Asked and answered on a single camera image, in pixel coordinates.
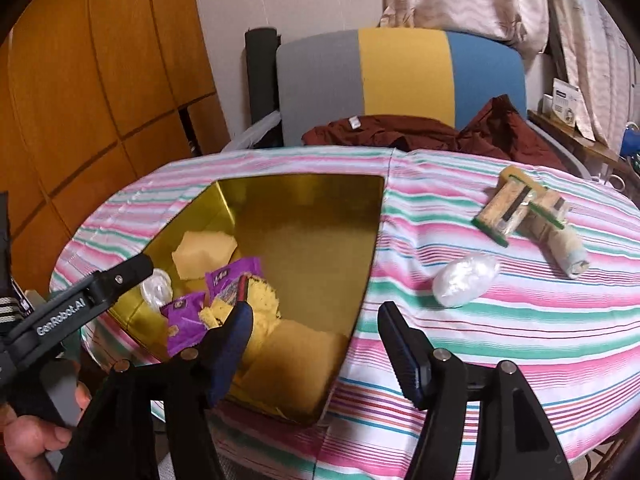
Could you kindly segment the left hand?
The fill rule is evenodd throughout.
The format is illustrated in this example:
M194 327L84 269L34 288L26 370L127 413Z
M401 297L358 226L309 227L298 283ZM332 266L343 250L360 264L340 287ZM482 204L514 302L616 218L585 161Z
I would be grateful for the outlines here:
M72 430L32 415L17 416L6 402L1 404L1 434L6 454L24 479L53 479L47 452L62 451Z

